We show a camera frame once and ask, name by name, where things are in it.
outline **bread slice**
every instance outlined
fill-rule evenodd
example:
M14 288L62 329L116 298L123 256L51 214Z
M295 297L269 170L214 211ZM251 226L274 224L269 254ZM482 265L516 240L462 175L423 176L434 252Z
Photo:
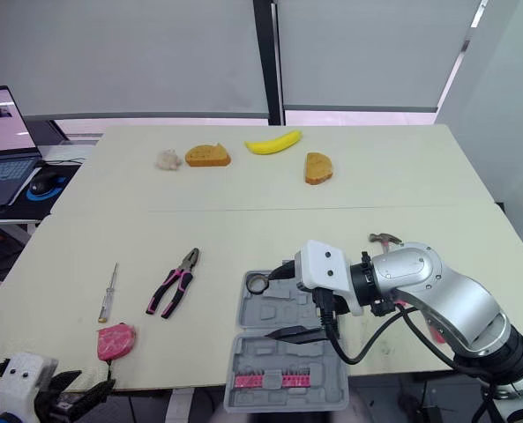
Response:
M222 144L197 145L185 154L184 159L192 167L227 166L232 161Z
M333 176L332 161L319 152L309 152L306 155L304 180L310 185L318 185Z

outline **yellow banana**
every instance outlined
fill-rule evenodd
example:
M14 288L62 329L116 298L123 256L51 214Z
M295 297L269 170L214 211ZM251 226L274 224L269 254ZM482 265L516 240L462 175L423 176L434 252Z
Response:
M281 152L291 145L296 144L300 141L300 138L303 136L302 132L299 130L293 130L288 134L283 135L272 139L270 141L263 141L260 143L245 143L245 146L250 149L251 152L255 154L273 154L274 152Z

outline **table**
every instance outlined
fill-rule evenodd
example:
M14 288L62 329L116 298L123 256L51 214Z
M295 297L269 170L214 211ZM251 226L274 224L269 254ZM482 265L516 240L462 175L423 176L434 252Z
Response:
M41 156L44 160L68 160L75 158L88 159L93 152L93 145L39 145ZM21 191L39 169L35 169L30 177L20 187ZM38 223L36 219L0 219L0 228L10 236L25 244L30 235L17 225Z
M125 126L107 129L91 160L59 197L53 213L277 210L491 203L492 197L444 125L303 127L284 152L259 156L244 141L294 128ZM227 167L154 167L157 153L179 156L223 144ZM333 178L304 182L307 152L328 155Z
M482 282L523 333L523 244L490 203L456 206L264 211L158 211L132 215L48 216L0 289L0 360L17 351L59 358L58 371L82 369L72 385L106 377L96 357L101 299L114 263L118 278L110 324L138 328L134 350L113 363L119 390L224 383L242 276L290 258L308 239L345 250L354 263L373 256L369 232L424 241L454 270ZM172 267L201 248L186 298L165 321L144 310ZM426 330L423 319L414 320ZM384 321L366 311L346 316L352 355ZM445 353L450 353L447 346ZM445 368L403 323L395 323L351 375Z

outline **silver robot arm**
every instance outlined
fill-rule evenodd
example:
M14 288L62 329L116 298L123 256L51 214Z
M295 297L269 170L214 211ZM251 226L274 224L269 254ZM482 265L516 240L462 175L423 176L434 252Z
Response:
M353 315L365 306L385 315L396 301L416 307L452 348L455 367L484 375L505 419L523 412L523 337L481 284L448 267L431 247L409 242L372 259L363 253L352 265L341 250L308 241L295 256L295 275L300 289L313 292L320 315L326 305L319 292L330 291Z

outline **hammer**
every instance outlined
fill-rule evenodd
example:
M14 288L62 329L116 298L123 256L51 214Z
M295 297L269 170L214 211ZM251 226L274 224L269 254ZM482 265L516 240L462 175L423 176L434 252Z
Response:
M390 234L369 234L369 241L375 242L380 241L381 245L383 246L383 253L388 253L389 249L389 242L394 242L395 244L401 244L402 240L397 238L394 235Z

